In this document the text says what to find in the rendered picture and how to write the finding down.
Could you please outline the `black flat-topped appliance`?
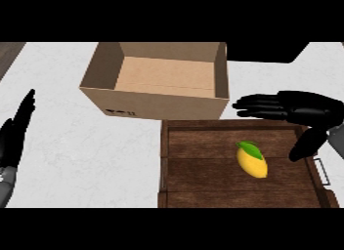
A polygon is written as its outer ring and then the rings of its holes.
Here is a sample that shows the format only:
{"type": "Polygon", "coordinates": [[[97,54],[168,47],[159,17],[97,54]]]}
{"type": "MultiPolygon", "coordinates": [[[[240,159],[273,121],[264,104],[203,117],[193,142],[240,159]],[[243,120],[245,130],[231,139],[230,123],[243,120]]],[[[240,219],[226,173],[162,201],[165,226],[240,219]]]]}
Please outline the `black flat-topped appliance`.
{"type": "Polygon", "coordinates": [[[254,63],[291,63],[308,42],[229,42],[227,60],[254,63]]]}

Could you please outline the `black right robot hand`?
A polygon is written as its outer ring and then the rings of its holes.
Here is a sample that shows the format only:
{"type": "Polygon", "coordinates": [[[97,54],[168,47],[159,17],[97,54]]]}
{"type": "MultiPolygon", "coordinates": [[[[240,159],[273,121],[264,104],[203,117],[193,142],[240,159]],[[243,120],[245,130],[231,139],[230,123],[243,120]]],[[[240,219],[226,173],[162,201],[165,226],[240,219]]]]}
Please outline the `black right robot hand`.
{"type": "Polygon", "coordinates": [[[289,153],[289,159],[316,154],[328,139],[328,130],[344,122],[344,103],[331,97],[304,91],[279,91],[276,95],[254,94],[233,104],[240,117],[286,120],[308,126],[289,153]]]}

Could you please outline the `open cardboard box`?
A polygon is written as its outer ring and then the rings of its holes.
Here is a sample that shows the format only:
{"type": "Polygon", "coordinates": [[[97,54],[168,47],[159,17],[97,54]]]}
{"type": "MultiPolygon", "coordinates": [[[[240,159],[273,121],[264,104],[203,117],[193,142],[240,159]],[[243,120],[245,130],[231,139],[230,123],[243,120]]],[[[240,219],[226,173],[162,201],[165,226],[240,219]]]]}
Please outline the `open cardboard box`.
{"type": "Polygon", "coordinates": [[[217,120],[229,95],[223,42],[101,42],[80,89],[109,116],[217,120]]]}

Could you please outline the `dark brown wooden tray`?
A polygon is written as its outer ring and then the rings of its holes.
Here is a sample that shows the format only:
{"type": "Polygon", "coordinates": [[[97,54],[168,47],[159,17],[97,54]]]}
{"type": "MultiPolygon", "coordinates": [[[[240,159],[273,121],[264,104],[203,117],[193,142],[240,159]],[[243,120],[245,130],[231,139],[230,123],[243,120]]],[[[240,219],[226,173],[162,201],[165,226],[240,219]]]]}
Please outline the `dark brown wooden tray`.
{"type": "Polygon", "coordinates": [[[285,121],[165,120],[160,133],[162,208],[335,208],[314,160],[289,151],[307,128],[285,121]],[[252,177],[236,159],[239,141],[257,143],[268,165],[252,177]]]}

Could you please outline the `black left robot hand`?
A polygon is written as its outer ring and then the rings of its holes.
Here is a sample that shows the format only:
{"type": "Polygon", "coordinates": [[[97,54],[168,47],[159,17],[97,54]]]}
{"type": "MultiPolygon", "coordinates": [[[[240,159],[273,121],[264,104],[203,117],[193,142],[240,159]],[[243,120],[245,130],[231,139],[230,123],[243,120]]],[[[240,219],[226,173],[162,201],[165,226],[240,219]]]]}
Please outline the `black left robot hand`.
{"type": "Polygon", "coordinates": [[[18,167],[24,151],[26,133],[35,111],[35,90],[29,91],[14,118],[0,127],[0,168],[18,167]]]}

